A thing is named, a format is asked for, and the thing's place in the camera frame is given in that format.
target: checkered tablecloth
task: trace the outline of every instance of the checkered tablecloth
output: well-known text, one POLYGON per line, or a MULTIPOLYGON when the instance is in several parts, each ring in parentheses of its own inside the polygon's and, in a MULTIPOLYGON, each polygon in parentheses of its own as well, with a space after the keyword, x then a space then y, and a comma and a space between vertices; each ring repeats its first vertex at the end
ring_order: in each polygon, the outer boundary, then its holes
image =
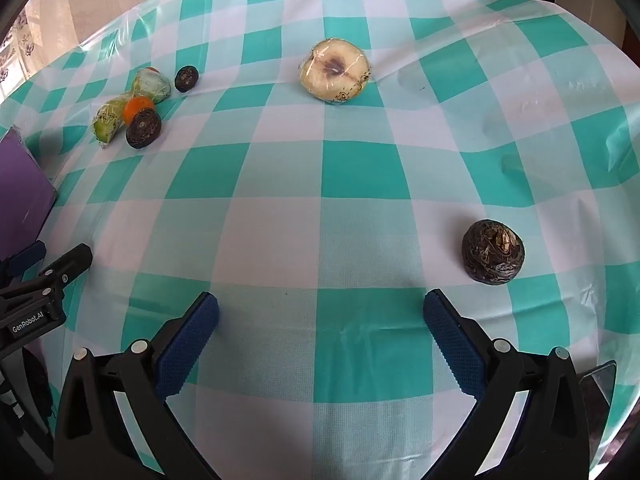
POLYGON ((59 190, 46 262, 95 255, 43 338, 54 393, 74 348, 151 338, 210 290, 220 326, 170 404, 225 480, 417 479, 472 406, 422 322, 439 287, 522 351, 616 359, 610 435, 640 392, 639 81, 532 0, 141 4, 0 106, 59 190), (298 83, 329 36, 373 66, 341 106, 298 83), (200 81, 158 105, 156 142, 100 148, 102 102, 187 64, 200 81), (481 218, 524 240, 506 286, 462 268, 481 218))

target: wrapped green vegetable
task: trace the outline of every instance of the wrapped green vegetable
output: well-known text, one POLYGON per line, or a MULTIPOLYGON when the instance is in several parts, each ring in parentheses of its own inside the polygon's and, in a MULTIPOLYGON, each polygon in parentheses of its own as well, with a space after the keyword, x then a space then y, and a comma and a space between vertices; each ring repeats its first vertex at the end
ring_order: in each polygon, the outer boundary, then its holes
POLYGON ((113 139, 117 129, 122 126, 122 112, 129 99, 131 99, 131 92, 124 92, 124 94, 109 99, 95 115, 92 128, 95 138, 103 147, 113 139))
POLYGON ((138 70, 131 84, 133 95, 143 95, 158 104, 169 97, 171 83, 161 73, 153 68, 138 70))

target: blue textured pad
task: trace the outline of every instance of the blue textured pad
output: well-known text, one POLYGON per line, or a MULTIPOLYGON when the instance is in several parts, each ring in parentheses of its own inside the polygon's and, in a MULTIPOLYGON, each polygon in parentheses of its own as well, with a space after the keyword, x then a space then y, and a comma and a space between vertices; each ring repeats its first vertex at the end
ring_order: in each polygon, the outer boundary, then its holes
POLYGON ((12 278, 18 278, 23 275, 30 267, 33 267, 40 260, 42 260, 47 254, 47 248, 44 243, 37 240, 25 250, 14 254, 9 259, 9 265, 6 268, 6 273, 12 278))
POLYGON ((219 319, 218 300, 208 294, 194 308, 156 361, 158 399, 164 401, 180 391, 219 319))
POLYGON ((480 400, 486 390, 484 360, 433 291, 424 297, 422 316, 460 389, 480 400))

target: silver screw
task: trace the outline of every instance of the silver screw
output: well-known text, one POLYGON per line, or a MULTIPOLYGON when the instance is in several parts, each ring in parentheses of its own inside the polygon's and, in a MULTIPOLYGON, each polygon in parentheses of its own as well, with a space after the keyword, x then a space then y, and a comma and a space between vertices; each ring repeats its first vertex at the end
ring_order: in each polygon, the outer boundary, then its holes
POLYGON ((511 350, 511 345, 505 339, 496 339, 494 341, 494 348, 503 354, 506 354, 509 350, 511 350))
POLYGON ((569 358, 569 352, 566 350, 566 348, 562 348, 561 346, 556 348, 556 355, 561 359, 569 358))
POLYGON ((133 343, 133 345, 131 345, 131 351, 134 354, 142 354, 142 352, 146 350, 147 346, 148 345, 146 344, 146 341, 139 339, 138 341, 133 343))
POLYGON ((82 361, 86 357, 86 348, 79 348, 74 352, 74 359, 76 361, 82 361))

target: purple box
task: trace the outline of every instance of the purple box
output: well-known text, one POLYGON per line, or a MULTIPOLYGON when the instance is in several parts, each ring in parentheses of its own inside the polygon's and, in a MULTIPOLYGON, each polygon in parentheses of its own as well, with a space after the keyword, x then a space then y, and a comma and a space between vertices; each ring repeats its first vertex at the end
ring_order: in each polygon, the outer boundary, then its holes
POLYGON ((0 138, 0 260, 31 245, 56 200, 56 188, 9 129, 0 138))

